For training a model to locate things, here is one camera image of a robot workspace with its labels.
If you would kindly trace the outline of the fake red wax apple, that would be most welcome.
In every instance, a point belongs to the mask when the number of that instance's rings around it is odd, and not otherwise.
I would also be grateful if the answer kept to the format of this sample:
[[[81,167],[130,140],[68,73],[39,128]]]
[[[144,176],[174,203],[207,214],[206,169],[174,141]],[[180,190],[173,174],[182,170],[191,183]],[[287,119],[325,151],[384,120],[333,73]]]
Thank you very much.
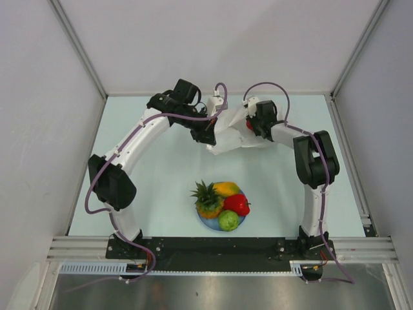
[[[252,125],[251,125],[251,123],[250,123],[249,120],[247,120],[246,125],[247,125],[247,127],[248,127],[250,130],[253,130],[253,127],[252,127]]]

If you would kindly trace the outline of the white plastic bag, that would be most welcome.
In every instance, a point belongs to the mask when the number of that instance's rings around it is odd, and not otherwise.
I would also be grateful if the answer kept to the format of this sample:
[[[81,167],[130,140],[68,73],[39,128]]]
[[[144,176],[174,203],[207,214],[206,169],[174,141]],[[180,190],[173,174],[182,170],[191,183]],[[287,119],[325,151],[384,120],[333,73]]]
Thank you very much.
[[[262,121],[267,136],[256,136],[246,125],[248,110],[245,107],[230,108],[222,112],[214,129],[216,144],[207,145],[206,149],[214,155],[240,148],[265,148],[269,143],[281,143],[292,146],[292,138],[279,118],[277,106],[273,101],[260,101],[253,118]]]

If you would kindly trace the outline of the fake mango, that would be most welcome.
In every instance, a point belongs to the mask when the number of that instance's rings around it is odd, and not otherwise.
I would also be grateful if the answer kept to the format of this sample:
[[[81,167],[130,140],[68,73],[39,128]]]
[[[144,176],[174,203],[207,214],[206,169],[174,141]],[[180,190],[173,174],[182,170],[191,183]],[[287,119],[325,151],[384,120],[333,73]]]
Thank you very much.
[[[217,182],[214,184],[213,188],[218,195],[224,198],[240,193],[238,185],[231,181]]]

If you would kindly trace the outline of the fake pineapple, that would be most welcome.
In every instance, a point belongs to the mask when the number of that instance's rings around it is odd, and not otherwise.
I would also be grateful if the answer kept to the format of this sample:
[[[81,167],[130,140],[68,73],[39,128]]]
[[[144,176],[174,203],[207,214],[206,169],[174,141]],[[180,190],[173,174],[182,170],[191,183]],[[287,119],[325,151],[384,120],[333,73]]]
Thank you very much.
[[[196,198],[195,206],[200,217],[211,220],[223,211],[223,198],[214,188],[214,183],[206,184],[203,180],[195,182],[191,197]]]

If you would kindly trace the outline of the fake red fruit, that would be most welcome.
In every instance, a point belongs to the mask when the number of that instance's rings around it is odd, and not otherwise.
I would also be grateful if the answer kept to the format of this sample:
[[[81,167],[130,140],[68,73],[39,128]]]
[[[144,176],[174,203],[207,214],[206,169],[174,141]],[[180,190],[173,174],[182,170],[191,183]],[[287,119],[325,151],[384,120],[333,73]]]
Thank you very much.
[[[249,205],[244,194],[235,194],[224,200],[224,210],[233,211],[238,216],[247,216],[250,213]]]

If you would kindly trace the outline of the fake green fruit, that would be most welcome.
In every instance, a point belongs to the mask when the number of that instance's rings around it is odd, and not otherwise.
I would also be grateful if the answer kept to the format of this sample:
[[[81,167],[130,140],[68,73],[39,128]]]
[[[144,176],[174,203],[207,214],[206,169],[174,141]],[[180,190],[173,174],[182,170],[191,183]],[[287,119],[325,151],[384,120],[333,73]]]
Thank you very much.
[[[218,224],[222,231],[233,231],[239,226],[239,215],[234,211],[225,210],[218,216]]]

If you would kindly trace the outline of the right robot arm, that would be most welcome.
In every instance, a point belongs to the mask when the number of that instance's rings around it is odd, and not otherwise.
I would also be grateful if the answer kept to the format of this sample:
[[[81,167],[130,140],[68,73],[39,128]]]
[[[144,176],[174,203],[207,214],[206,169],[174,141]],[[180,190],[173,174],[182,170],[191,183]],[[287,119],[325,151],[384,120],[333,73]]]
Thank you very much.
[[[340,170],[330,135],[325,130],[311,133],[283,121],[272,100],[261,101],[254,96],[245,107],[250,129],[256,136],[294,151],[297,176],[305,189],[297,250],[303,258],[313,259],[327,244],[327,196]]]

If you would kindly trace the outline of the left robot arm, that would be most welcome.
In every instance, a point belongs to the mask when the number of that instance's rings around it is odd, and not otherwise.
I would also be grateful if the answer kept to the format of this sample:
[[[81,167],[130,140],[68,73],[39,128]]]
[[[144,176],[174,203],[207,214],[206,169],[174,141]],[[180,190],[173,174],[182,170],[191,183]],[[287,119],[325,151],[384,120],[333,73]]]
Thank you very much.
[[[227,107],[227,93],[214,89],[208,103],[197,109],[194,99],[200,99],[200,89],[179,79],[174,89],[153,95],[133,129],[112,150],[103,156],[92,155],[88,161],[90,187],[87,195],[95,193],[103,203],[115,234],[122,239],[120,250],[129,258],[143,250],[141,233],[131,204],[137,189],[130,175],[140,157],[162,133],[178,124],[189,129],[192,139],[214,146],[214,127],[217,118]]]

